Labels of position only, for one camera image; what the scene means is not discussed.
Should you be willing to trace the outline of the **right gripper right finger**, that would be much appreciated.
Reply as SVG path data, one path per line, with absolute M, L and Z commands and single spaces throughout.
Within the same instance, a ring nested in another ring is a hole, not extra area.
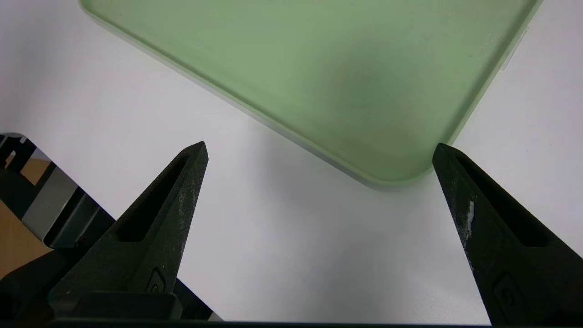
M 432 164 L 491 325 L 581 327 L 581 256 L 463 152 Z

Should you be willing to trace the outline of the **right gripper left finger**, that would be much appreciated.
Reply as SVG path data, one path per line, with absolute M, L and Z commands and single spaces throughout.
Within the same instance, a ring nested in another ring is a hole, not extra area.
M 208 164 L 204 142 L 180 151 L 51 290 L 52 302 L 91 292 L 169 292 L 177 278 Z

